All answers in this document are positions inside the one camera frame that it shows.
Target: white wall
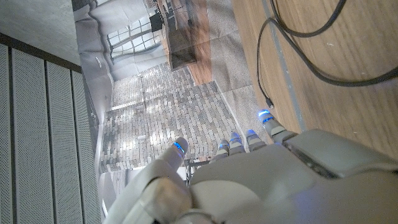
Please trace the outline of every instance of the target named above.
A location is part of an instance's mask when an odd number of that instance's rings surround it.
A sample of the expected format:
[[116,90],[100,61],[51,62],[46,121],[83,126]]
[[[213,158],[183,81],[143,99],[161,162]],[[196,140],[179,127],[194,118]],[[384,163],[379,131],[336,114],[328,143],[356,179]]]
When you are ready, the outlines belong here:
[[91,15],[101,24],[101,33],[108,35],[147,14],[142,0],[112,0],[99,5]]

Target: wall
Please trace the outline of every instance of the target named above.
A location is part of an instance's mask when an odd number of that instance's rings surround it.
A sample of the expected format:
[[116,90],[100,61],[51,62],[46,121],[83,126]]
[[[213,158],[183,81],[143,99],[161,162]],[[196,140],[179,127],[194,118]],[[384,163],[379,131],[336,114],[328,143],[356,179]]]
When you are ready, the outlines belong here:
[[212,156],[221,139],[238,132],[215,82],[193,86],[187,68],[171,72],[166,63],[115,82],[112,109],[104,124],[103,171],[145,166],[179,136],[190,145],[186,159]]
[[72,2],[1,1],[0,33],[80,65]]
[[0,44],[0,87],[1,223],[99,223],[82,75]]

